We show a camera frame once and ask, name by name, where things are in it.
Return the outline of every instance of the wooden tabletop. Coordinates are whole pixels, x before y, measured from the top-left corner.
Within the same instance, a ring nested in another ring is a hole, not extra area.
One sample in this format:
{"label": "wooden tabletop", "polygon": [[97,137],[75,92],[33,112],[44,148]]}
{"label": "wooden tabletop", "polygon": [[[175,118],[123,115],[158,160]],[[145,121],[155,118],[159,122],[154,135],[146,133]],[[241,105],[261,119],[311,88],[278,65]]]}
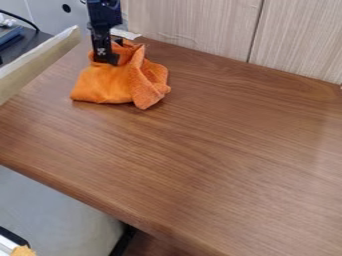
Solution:
{"label": "wooden tabletop", "polygon": [[339,86],[142,41],[163,102],[72,102],[84,41],[0,108],[0,164],[194,255],[341,256]]}

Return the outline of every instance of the orange object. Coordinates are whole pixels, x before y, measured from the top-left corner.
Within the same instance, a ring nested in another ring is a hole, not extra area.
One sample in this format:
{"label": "orange object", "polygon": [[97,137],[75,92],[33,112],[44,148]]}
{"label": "orange object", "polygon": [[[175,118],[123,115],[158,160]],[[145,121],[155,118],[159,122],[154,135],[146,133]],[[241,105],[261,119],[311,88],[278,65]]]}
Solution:
{"label": "orange object", "polygon": [[36,254],[25,245],[16,247],[11,256],[36,256]]}
{"label": "orange object", "polygon": [[73,100],[95,103],[134,102],[140,109],[147,109],[171,91],[166,84],[168,70],[160,64],[145,59],[145,46],[124,42],[124,46],[112,44],[120,55],[119,65],[93,61],[82,73],[71,93]]}

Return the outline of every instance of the black cable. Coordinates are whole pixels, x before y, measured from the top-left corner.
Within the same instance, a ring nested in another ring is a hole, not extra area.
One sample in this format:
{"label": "black cable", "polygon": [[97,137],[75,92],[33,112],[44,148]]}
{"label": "black cable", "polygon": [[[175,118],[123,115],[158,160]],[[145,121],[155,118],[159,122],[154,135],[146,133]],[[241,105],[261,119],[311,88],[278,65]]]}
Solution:
{"label": "black cable", "polygon": [[39,29],[34,23],[32,23],[31,21],[29,21],[29,20],[27,20],[27,19],[25,19],[25,18],[23,18],[23,17],[20,17],[20,16],[18,16],[18,15],[16,15],[16,14],[7,12],[7,11],[2,10],[2,9],[0,9],[0,13],[6,14],[6,15],[11,16],[11,17],[13,17],[13,18],[16,18],[16,19],[18,19],[18,20],[24,21],[24,22],[30,24],[32,27],[34,27],[34,28],[36,29],[37,32],[40,31],[40,29]]}

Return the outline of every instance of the gray floor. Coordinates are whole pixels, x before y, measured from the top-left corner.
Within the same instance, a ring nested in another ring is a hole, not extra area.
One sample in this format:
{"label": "gray floor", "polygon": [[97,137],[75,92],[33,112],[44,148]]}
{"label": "gray floor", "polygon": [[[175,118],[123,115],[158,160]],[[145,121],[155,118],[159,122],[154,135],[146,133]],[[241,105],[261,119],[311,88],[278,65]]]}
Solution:
{"label": "gray floor", "polygon": [[2,166],[0,226],[38,256],[108,256],[122,234],[110,216]]}

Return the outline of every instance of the wooden wall panel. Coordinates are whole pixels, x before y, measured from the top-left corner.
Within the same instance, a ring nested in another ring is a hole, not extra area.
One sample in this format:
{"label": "wooden wall panel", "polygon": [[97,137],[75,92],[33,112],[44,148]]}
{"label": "wooden wall panel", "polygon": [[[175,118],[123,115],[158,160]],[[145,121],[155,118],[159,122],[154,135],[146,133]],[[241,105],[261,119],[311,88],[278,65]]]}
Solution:
{"label": "wooden wall panel", "polygon": [[265,0],[251,62],[342,83],[342,1]]}
{"label": "wooden wall panel", "polygon": [[129,28],[145,37],[247,60],[261,0],[129,0]]}

